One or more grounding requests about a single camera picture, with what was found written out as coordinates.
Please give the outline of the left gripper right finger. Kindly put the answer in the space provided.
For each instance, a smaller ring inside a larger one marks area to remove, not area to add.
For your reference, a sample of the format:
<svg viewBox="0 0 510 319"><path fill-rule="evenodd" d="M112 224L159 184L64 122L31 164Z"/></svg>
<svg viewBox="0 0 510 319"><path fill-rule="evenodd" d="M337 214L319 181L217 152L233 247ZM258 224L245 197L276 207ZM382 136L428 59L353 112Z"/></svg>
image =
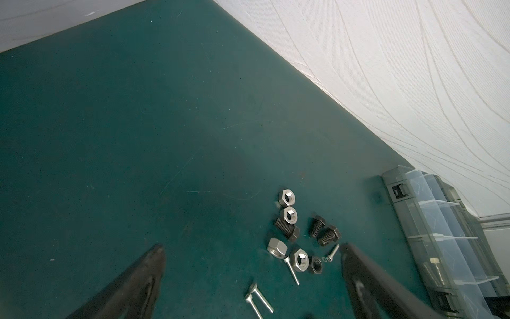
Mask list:
<svg viewBox="0 0 510 319"><path fill-rule="evenodd" d="M350 243L340 245L341 272L356 318L442 318Z"/></svg>

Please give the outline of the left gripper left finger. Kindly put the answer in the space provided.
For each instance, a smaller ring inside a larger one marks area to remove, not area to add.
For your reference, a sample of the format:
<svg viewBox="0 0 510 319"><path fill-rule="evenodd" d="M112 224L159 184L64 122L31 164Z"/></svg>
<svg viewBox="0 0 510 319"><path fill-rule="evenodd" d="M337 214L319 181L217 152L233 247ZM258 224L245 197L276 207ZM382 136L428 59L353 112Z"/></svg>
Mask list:
<svg viewBox="0 0 510 319"><path fill-rule="evenodd" d="M165 270L156 244L69 318L152 318Z"/></svg>

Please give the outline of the silver bolt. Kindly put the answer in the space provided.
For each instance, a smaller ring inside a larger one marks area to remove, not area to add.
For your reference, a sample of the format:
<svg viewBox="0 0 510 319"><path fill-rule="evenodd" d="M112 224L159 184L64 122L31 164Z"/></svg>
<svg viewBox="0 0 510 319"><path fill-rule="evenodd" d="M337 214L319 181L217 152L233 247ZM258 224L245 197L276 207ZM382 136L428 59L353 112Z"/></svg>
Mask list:
<svg viewBox="0 0 510 319"><path fill-rule="evenodd" d="M440 259L435 257L430 258L430 264L433 266L435 270L435 274L438 278L438 285L441 284L444 287L446 283L440 269Z"/></svg>

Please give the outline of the small silver screw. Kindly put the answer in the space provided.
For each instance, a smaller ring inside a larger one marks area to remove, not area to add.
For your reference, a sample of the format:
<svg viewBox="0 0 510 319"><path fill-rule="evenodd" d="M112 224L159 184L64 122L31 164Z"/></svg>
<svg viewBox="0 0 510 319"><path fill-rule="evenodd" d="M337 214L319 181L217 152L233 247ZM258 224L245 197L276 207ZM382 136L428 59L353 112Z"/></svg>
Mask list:
<svg viewBox="0 0 510 319"><path fill-rule="evenodd" d="M340 248L340 244L336 244L335 247L331 250L331 252L329 253L329 255L326 256L325 260L328 262L328 263L331 263L333 261L333 258L334 256L336 255L337 251L339 250Z"/></svg>

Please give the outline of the black nut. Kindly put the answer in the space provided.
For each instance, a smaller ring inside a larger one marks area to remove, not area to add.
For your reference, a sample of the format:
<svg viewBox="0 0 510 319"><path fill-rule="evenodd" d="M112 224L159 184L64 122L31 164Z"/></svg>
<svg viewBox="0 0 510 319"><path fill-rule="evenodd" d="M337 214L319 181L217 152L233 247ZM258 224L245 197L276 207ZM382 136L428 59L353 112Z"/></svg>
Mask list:
<svg viewBox="0 0 510 319"><path fill-rule="evenodd" d="M323 261L320 257L313 256L309 262L309 272L315 275L321 275L324 269Z"/></svg>

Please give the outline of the black bolt pair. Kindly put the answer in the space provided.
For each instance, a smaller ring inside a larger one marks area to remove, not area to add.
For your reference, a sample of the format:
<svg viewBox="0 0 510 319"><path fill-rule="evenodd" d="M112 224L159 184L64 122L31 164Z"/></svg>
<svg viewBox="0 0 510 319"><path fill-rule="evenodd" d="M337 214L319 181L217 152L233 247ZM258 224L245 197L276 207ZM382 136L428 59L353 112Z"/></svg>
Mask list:
<svg viewBox="0 0 510 319"><path fill-rule="evenodd" d="M325 226L326 222L324 218L322 218L320 215L314 216L308 231L308 235L311 238L317 239Z"/></svg>
<svg viewBox="0 0 510 319"><path fill-rule="evenodd" d="M335 226L328 226L324 233L317 239L321 247L326 247L331 243L337 242L341 238L339 229Z"/></svg>

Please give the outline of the large silver hex nut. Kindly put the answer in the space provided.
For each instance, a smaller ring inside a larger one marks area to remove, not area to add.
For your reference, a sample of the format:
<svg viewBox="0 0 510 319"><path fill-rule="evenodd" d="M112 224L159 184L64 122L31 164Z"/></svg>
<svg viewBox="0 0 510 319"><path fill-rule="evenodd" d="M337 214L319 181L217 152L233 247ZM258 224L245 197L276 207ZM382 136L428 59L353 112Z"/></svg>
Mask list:
<svg viewBox="0 0 510 319"><path fill-rule="evenodd" d="M309 256L303 249L296 249L290 254L290 263L297 272L305 272L309 267Z"/></svg>

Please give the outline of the clear compartment organizer box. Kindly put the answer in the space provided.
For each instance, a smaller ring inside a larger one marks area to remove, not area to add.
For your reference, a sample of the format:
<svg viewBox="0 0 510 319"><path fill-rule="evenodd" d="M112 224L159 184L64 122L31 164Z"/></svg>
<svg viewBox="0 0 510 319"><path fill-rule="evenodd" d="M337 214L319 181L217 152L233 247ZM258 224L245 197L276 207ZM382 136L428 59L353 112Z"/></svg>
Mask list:
<svg viewBox="0 0 510 319"><path fill-rule="evenodd" d="M432 307L447 318L508 318L496 302L509 296L477 218L441 177L406 166L382 174ZM430 258L440 259L446 285Z"/></svg>

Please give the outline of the thin silver screw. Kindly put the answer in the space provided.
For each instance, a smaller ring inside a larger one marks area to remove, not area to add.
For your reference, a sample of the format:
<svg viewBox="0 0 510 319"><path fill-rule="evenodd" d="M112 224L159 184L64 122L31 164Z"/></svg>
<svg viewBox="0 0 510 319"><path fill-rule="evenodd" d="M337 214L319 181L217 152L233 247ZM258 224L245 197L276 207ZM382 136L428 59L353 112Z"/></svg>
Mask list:
<svg viewBox="0 0 510 319"><path fill-rule="evenodd" d="M294 282L297 284L297 286L300 286L300 282L299 282L299 280L298 280L298 278L296 276L296 273L294 271L294 268L293 268L293 266L292 266L292 264L290 262L290 257L289 256L286 256L284 258L284 263L288 266Z"/></svg>

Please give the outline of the black bolt left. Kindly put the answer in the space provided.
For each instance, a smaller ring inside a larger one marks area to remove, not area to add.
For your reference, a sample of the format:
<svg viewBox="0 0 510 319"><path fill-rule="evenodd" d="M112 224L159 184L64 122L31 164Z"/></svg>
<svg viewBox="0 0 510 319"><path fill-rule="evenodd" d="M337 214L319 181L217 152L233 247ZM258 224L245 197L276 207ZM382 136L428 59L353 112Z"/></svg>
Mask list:
<svg viewBox="0 0 510 319"><path fill-rule="evenodd" d="M295 243L300 236L300 228L294 224L289 224L282 218L275 219L274 226L279 229L291 243Z"/></svg>

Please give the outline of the silver hex nut top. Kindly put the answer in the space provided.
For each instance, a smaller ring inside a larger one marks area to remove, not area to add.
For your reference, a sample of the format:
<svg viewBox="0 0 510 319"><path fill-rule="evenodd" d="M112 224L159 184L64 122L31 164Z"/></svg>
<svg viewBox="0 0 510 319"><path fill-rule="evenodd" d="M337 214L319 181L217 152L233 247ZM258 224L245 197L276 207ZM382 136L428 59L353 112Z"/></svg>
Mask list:
<svg viewBox="0 0 510 319"><path fill-rule="evenodd" d="M278 203L281 207L293 206L296 203L296 196L292 190L282 190L278 196Z"/></svg>

